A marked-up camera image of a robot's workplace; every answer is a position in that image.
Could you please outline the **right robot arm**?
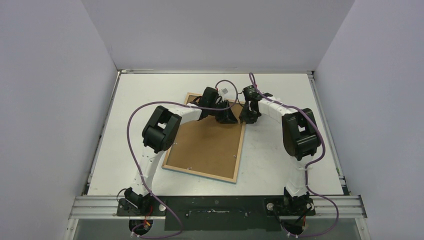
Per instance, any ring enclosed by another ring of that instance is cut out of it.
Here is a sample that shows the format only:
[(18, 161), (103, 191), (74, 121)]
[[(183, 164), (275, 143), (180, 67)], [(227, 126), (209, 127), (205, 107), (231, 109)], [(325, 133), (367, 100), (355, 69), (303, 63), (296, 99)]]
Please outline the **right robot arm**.
[(301, 215), (314, 209), (307, 189), (306, 165), (311, 162), (321, 141), (313, 128), (315, 117), (309, 108), (296, 110), (280, 103), (269, 93), (260, 94), (253, 85), (242, 90), (245, 104), (239, 115), (241, 122), (254, 124), (259, 117), (266, 115), (281, 124), (282, 143), (290, 156), (289, 177), (283, 192), (280, 206), (274, 210), (282, 214)]

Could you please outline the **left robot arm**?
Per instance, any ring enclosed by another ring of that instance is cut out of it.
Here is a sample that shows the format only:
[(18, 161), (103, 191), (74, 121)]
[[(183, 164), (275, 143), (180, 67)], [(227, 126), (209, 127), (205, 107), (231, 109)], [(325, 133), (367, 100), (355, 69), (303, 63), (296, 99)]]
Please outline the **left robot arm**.
[(231, 108), (233, 104), (219, 94), (219, 91), (207, 87), (201, 96), (187, 104), (172, 102), (172, 108), (166, 108), (166, 101), (155, 101), (155, 110), (142, 130), (142, 154), (137, 159), (129, 146), (130, 154), (137, 167), (135, 183), (124, 191), (129, 208), (136, 215), (145, 215), (151, 209), (153, 177), (162, 155), (174, 144), (181, 125), (200, 121), (214, 116), (221, 124), (236, 124), (238, 121)]

